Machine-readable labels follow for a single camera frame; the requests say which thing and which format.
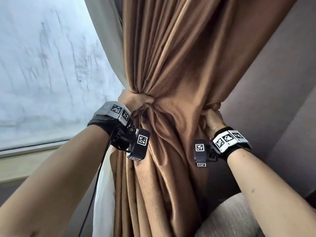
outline person's right hand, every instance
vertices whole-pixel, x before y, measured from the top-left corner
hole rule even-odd
[[[208,135],[210,139],[214,138],[214,135],[217,131],[226,127],[226,124],[223,121],[223,117],[219,111],[208,109],[203,111],[202,115],[205,115],[206,117],[206,123],[209,127]]]

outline black cable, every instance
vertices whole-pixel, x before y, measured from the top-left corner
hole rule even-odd
[[[101,160],[101,164],[100,164],[100,167],[99,167],[99,170],[98,170],[97,179],[96,179],[96,181],[95,181],[95,186],[94,186],[94,190],[93,190],[93,193],[92,193],[91,201],[90,201],[90,204],[89,204],[89,207],[88,207],[88,211],[87,211],[87,213],[86,213],[86,216],[85,216],[85,218],[84,218],[84,221],[83,221],[83,223],[82,223],[82,225],[81,225],[81,228],[80,228],[78,237],[80,237],[81,234],[82,234],[84,225],[85,225],[85,223],[86,223],[86,221],[87,221],[87,218],[88,218],[88,215],[89,215],[91,206],[92,206],[92,202],[93,202],[94,195],[95,195],[95,193],[96,193],[96,191],[97,191],[97,184],[98,184],[98,179],[99,179],[99,176],[100,176],[100,171],[101,171],[101,168],[102,168],[102,165],[103,165],[103,161],[104,161],[106,152],[107,152],[109,146],[111,145],[112,134],[113,134],[113,132],[112,132],[111,135],[110,135],[110,140],[109,140],[108,144],[106,145],[106,148],[105,148],[105,151],[104,151],[102,160]]]

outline skin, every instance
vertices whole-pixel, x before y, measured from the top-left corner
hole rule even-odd
[[[203,114],[210,138],[226,127],[219,111]],[[266,237],[316,236],[316,213],[270,167],[244,149],[232,152],[227,163]]]
[[[123,90],[118,101],[132,112],[154,100]],[[0,236],[59,236],[96,175],[108,144],[108,134],[91,125],[54,151],[0,208]]]

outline forearm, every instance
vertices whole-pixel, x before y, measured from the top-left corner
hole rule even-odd
[[[92,182],[108,143],[108,134],[91,125],[57,149],[0,208],[0,234],[57,236]]]
[[[266,236],[316,236],[312,208],[265,163],[243,149],[227,162]]]

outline curtain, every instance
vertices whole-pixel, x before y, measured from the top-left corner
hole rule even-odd
[[[208,169],[192,148],[207,138],[200,113],[220,107],[295,1],[123,0],[126,79],[155,102],[133,116],[151,132],[146,158],[110,156],[114,236],[194,235],[208,215]]]

